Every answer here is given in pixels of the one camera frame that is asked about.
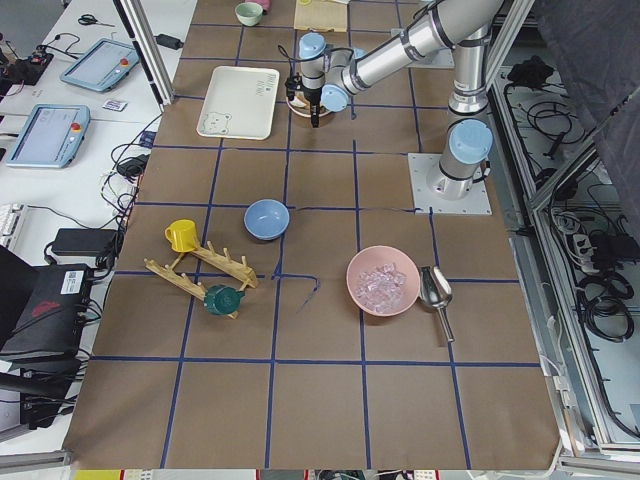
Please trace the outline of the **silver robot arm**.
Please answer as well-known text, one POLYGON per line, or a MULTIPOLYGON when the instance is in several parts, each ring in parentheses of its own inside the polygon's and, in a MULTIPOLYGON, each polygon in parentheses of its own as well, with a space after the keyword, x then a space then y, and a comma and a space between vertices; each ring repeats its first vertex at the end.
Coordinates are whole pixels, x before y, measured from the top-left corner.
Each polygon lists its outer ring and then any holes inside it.
POLYGON ((486 123, 486 73, 491 23, 500 8, 498 1, 432 1, 369 52, 331 46, 322 34, 306 33, 299 40, 297 56, 288 60, 287 100, 302 95, 310 123, 318 127, 322 110, 340 112, 356 95, 392 74, 429 65, 440 52, 450 52, 446 143, 426 174, 426 185, 442 200, 461 200, 476 183, 493 144, 486 123))

